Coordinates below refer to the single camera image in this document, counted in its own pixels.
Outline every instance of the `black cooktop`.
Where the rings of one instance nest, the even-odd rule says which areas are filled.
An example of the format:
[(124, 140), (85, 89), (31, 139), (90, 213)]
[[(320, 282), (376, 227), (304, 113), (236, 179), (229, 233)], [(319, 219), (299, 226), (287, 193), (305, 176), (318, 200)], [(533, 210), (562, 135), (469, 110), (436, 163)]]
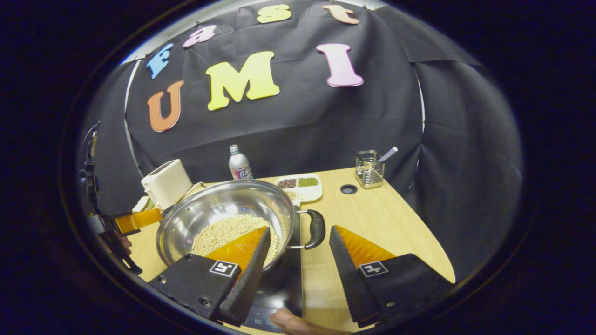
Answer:
[[(300, 245), (300, 214), (296, 215), (296, 224), (290, 238), (290, 245)], [(287, 308), (290, 312), (302, 316), (302, 268), (300, 266), (300, 250), (288, 249), (280, 261), (263, 274), (260, 287), (254, 298), (253, 306), (244, 326), (282, 333), (281, 328), (273, 325), (269, 316), (279, 308)]]

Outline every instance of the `metal utensil holder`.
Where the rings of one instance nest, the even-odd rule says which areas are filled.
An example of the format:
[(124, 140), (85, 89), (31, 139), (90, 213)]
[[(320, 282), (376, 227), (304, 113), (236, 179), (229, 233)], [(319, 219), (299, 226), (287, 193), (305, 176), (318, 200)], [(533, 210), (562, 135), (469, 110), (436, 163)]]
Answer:
[(385, 162), (378, 162), (378, 152), (374, 150), (356, 153), (356, 178), (363, 188), (379, 187), (383, 184)]

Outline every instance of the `plastic bottle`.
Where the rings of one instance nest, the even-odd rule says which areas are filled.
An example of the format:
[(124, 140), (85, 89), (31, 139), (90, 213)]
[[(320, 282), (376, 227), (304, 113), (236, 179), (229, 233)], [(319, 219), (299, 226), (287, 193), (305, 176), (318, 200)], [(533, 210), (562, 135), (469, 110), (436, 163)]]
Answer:
[(229, 170), (232, 172), (232, 177), (236, 179), (253, 179), (253, 172), (250, 169), (249, 160), (245, 155), (238, 150), (238, 145), (233, 144), (229, 146), (229, 153), (232, 155), (229, 158)]

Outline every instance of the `pot handle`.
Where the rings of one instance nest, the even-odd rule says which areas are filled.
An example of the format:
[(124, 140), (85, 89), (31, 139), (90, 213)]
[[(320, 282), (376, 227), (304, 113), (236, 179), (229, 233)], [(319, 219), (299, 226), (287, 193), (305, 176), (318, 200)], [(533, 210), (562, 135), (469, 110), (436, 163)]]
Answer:
[(296, 213), (306, 213), (311, 217), (311, 239), (303, 246), (287, 246), (286, 249), (312, 249), (323, 243), (325, 239), (325, 219), (316, 210), (297, 210)]

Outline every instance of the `light wood tabletop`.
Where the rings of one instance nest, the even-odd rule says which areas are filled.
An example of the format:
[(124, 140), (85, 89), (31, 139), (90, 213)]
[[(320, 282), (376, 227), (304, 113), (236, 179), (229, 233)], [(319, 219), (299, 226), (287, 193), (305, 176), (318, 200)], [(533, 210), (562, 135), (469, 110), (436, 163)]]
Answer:
[[(413, 253), (448, 281), (455, 282), (455, 273), (445, 251), (424, 222), (405, 200), (389, 185), (364, 189), (355, 177), (355, 168), (316, 172), (321, 178), (323, 195), (320, 199), (302, 203), (301, 210), (314, 209), (325, 218), (327, 235), (323, 243), (302, 253), (302, 286), (304, 295), (303, 317), (311, 322), (345, 331), (359, 330), (352, 322), (343, 293), (342, 282), (331, 247), (331, 226), (340, 225), (379, 245), (394, 255)], [(275, 182), (279, 177), (261, 178)], [(343, 194), (345, 184), (357, 186), (354, 194)], [(309, 236), (310, 217), (301, 214), (302, 244)], [(150, 281), (166, 269), (156, 247), (159, 223), (141, 228), (131, 235), (131, 258), (143, 269), (140, 277)], [(249, 334), (275, 334), (247, 327), (231, 327)]]

